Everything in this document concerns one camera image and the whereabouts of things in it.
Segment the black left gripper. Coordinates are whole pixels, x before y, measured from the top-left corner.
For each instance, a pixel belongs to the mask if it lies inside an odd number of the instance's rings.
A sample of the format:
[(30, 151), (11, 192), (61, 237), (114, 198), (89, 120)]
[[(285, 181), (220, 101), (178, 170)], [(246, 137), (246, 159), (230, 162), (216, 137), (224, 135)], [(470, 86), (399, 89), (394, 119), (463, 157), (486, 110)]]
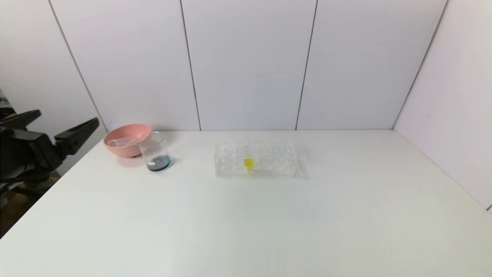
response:
[(54, 136), (55, 145), (44, 133), (18, 130), (42, 115), (39, 109), (16, 114), (1, 121), (1, 180), (44, 180), (75, 155), (100, 126), (97, 117)]

